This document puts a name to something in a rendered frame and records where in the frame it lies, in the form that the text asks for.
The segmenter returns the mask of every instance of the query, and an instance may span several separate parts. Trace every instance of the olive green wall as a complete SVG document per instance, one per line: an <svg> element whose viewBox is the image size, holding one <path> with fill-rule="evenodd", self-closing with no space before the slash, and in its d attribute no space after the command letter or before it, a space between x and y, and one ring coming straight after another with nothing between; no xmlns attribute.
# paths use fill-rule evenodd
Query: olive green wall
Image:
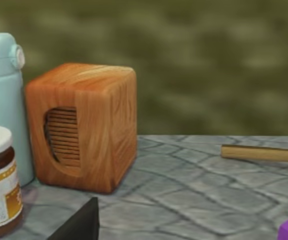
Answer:
<svg viewBox="0 0 288 240"><path fill-rule="evenodd" d="M140 134L288 135L288 0L0 0L0 32L25 82L133 67Z"/></svg>

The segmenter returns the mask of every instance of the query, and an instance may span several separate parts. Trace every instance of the slatted vent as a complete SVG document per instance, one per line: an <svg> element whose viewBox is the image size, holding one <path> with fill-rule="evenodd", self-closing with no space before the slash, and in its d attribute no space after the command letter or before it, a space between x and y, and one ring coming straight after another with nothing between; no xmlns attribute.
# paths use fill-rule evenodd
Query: slatted vent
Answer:
<svg viewBox="0 0 288 240"><path fill-rule="evenodd" d="M77 113L75 107L58 107L48 111L45 135L56 161L80 167Z"/></svg>

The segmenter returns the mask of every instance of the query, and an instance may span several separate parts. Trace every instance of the thermos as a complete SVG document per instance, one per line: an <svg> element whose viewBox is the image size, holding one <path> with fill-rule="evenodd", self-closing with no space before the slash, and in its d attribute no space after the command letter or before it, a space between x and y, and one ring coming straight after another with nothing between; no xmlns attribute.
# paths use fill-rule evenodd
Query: thermos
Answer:
<svg viewBox="0 0 288 240"><path fill-rule="evenodd" d="M15 38L9 33L0 33L0 126L13 133L21 186L34 179L21 73L24 64L23 50Z"/></svg>

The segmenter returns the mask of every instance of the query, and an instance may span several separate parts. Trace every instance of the gray stone tabletop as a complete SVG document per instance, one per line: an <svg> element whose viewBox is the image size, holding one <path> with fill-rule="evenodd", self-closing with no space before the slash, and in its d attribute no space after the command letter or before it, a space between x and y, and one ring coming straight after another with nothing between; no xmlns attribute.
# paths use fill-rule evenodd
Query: gray stone tabletop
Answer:
<svg viewBox="0 0 288 240"><path fill-rule="evenodd" d="M97 196L100 240L276 240L288 219L288 163L223 159L221 144L288 148L288 137L139 136L112 195L35 181L23 188L23 224L2 239L45 240Z"/></svg>

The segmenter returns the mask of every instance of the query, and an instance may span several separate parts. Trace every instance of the cobblestone pattern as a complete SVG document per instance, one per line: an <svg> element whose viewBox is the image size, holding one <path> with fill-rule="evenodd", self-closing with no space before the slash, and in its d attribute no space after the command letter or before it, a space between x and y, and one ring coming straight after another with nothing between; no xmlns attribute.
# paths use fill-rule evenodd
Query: cobblestone pattern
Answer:
<svg viewBox="0 0 288 240"><path fill-rule="evenodd" d="M288 137L140 136L113 195L34 182L23 189L24 224L2 239L46 239L98 196L100 240L276 240L288 219L288 163L222 159L221 144L288 148Z"/></svg>

